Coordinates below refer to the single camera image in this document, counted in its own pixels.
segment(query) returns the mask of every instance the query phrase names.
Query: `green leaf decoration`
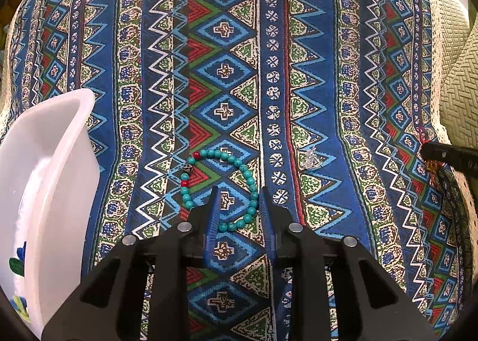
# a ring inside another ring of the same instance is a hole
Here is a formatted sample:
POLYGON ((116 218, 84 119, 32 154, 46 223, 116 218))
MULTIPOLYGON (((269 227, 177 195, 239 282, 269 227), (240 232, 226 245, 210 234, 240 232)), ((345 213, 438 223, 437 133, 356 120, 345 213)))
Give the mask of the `green leaf decoration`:
POLYGON ((25 276, 23 263, 19 259, 15 259, 14 257, 11 257, 9 264, 10 264, 10 269, 12 272, 20 276, 25 276))

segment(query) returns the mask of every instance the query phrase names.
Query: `silver screw head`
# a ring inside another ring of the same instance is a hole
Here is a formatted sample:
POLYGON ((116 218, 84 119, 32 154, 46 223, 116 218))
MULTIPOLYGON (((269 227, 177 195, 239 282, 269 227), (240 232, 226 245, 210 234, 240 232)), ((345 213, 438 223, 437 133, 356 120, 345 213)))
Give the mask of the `silver screw head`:
POLYGON ((344 238, 344 244, 347 245, 347 247, 355 247, 359 242, 355 237, 352 236, 347 236, 344 238))
POLYGON ((304 230, 304 227, 298 222, 293 222, 292 224, 289 224, 289 230, 294 233, 300 233, 302 230, 304 230))
POLYGON ((180 222, 180 223, 178 224, 178 231, 180 231, 180 232, 188 232, 188 231, 190 231, 192 228, 193 228, 193 226, 191 225, 191 223, 189 223, 189 222, 187 222, 187 221, 180 222))
POLYGON ((129 234, 128 236, 124 236, 121 242, 123 243, 123 245, 133 245, 136 242, 136 236, 133 234, 129 234))

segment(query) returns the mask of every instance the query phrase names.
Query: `geometric pattern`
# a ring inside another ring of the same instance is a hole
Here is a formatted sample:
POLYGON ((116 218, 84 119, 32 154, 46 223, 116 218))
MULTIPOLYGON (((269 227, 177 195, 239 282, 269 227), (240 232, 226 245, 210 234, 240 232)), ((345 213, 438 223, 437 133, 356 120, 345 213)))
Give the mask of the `geometric pattern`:
MULTIPOLYGON (((441 335, 471 293, 473 256, 462 184, 420 156, 436 139, 432 25, 429 0, 25 0, 7 125, 44 99, 95 93, 87 127, 101 174, 84 274, 125 233, 149 238, 187 218, 185 158, 220 149, 295 221, 358 237, 441 335)), ((203 160, 193 200, 214 185, 215 216, 237 221, 243 177, 203 160)), ((207 264, 186 275, 192 338, 288 338, 293 274, 271 268, 265 217, 208 232, 207 264)), ((331 282, 328 294, 335 338, 331 282)))

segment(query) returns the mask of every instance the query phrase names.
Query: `turquoise bead bracelet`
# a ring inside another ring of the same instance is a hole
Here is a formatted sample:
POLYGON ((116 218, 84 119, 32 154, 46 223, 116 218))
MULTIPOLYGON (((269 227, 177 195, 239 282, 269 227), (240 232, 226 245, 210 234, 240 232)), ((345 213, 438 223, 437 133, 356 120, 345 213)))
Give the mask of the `turquoise bead bracelet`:
POLYGON ((246 226, 246 224, 252 223, 254 221, 254 217, 257 214, 257 205, 259 199, 258 188, 256 186, 256 181, 252 177, 252 172, 249 171, 247 165, 242 163, 242 160, 237 159, 233 155, 230 155, 227 152, 223 152, 221 150, 200 150, 193 153, 191 157, 187 159, 187 164, 183 169, 183 173, 181 174, 181 190, 180 194, 183 197, 184 206, 186 209, 191 210, 195 203, 193 202, 191 195, 189 193, 189 176, 193 170, 193 166, 196 164, 197 161, 206 158, 216 158, 220 159, 223 162, 231 163, 234 167, 236 167, 239 171, 242 172, 246 183, 250 190, 250 201, 247 207, 247 212, 239 219, 237 222, 229 222, 227 224, 221 223, 219 224, 217 230, 220 232, 234 232, 237 229, 242 229, 246 226))

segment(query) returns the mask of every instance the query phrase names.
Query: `white plastic basin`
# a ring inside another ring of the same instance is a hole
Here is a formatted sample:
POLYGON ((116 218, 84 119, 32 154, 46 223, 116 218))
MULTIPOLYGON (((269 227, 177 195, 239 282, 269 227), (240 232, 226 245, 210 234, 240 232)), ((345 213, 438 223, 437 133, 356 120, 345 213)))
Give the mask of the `white plastic basin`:
POLYGON ((0 285, 9 299, 25 298, 38 337, 80 283, 99 182, 85 126, 94 104, 89 89, 50 98, 21 114, 0 146, 0 285), (22 277, 9 261, 24 242, 22 277))

